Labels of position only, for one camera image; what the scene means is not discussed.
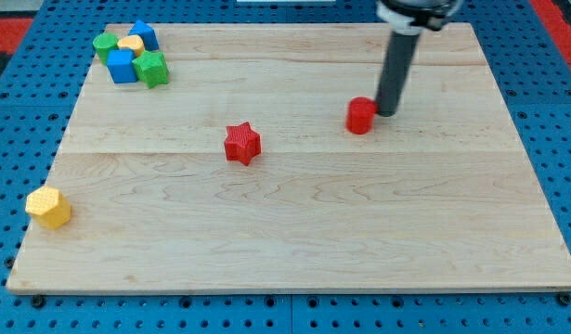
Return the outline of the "robot arm with grey rod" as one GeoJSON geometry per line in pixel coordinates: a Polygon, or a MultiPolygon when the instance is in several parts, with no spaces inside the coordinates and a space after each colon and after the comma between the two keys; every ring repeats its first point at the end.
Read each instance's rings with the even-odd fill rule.
{"type": "Polygon", "coordinates": [[[411,61],[424,30],[439,32],[461,8],[463,0],[377,0],[377,16],[392,32],[375,94],[378,114],[396,114],[411,61]]]}

